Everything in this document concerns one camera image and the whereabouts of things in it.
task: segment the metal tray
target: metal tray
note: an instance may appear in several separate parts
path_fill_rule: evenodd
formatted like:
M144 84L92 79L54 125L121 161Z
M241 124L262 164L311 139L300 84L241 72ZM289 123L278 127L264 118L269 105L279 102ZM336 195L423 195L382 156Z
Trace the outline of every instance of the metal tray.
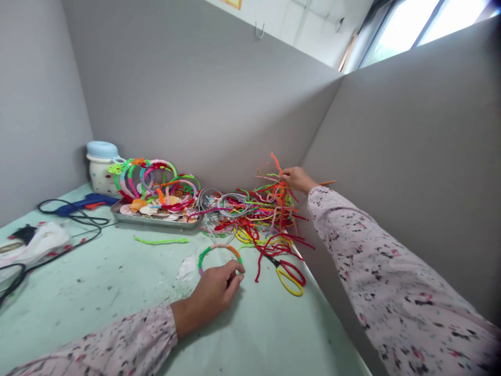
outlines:
M202 221L202 215L200 215L198 217L198 220L196 222L193 222L193 223L178 222L178 221L166 221L163 219L156 219L156 218L145 218L145 217L140 216L139 214L135 214L133 216L127 216L127 215L120 213L120 208L123 205L126 205L127 203L128 203L127 201L122 199L111 207L111 213L116 218L116 220L118 220L120 222L129 222L129 223L134 223L134 224L138 224L138 225L164 226L164 227L171 227L171 228L178 228L178 229L185 229L185 230L193 230Z

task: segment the gray partition wall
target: gray partition wall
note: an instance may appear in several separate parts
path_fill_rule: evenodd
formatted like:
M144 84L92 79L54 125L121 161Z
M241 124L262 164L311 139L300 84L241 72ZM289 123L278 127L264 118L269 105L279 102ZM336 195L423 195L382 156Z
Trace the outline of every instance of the gray partition wall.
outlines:
M304 156L341 74L202 0L63 0L94 137L204 185Z
M61 2L1 1L0 226L86 182L90 140Z
M302 166L499 322L501 96L491 19L348 74ZM366 339L311 223L300 247L373 373Z

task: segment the mint green tabletop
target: mint green tabletop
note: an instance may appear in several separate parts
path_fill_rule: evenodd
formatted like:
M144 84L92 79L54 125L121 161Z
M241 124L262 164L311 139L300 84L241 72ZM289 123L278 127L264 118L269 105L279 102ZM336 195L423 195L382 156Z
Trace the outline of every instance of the mint green tabletop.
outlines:
M84 185L62 198L74 202L90 192ZM109 207L90 214L113 220ZM0 229L0 239L25 224L52 220L75 236L73 244L92 236L79 235L90 226L33 211ZM146 245L134 236L150 241L186 238L189 243ZM180 266L189 256L198 260L210 244L197 230L117 223L89 244L31 273L0 310L0 374L123 316L189 296L199 281L198 269L177 278ZM230 245L242 246L236 239ZM255 283L259 253L255 248L242 248L240 253L247 273L232 309L178 344L160 375L368 374L305 265L290 255L283 257L306 277L303 296L295 297L265 258ZM215 249L205 257L204 268L231 258L228 250Z

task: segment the paper scrap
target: paper scrap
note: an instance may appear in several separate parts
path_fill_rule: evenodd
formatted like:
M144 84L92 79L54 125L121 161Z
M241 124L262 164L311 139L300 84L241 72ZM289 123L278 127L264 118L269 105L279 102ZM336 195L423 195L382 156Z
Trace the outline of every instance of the paper scrap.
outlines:
M177 272L176 279L182 279L183 281L189 281L193 279L193 276L187 276L187 274L193 272L197 268L197 259L194 255L188 256L183 260Z

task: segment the blue glue gun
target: blue glue gun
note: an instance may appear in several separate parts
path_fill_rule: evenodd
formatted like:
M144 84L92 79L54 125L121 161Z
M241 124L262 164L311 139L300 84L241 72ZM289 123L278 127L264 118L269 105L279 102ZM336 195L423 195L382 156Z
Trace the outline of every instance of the blue glue gun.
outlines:
M63 205L58 208L55 213L60 217L68 217L70 214L77 211L75 206L79 209L94 210L100 205L112 206L118 201L120 201L119 198L100 195L98 193L89 193L87 196L85 196L85 200L77 201L73 203L73 205Z

